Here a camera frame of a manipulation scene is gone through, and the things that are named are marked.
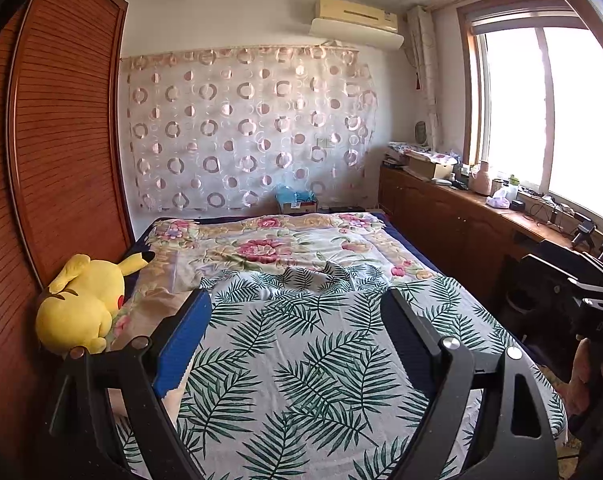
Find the right hand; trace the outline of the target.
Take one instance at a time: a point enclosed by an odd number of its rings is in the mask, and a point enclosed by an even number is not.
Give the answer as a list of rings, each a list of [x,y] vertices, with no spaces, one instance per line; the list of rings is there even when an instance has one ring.
[[[583,338],[577,348],[571,380],[563,387],[561,396],[569,416],[580,415],[590,404],[589,383],[600,375],[603,378],[603,363],[593,366],[594,360],[591,356],[592,344],[588,338]]]

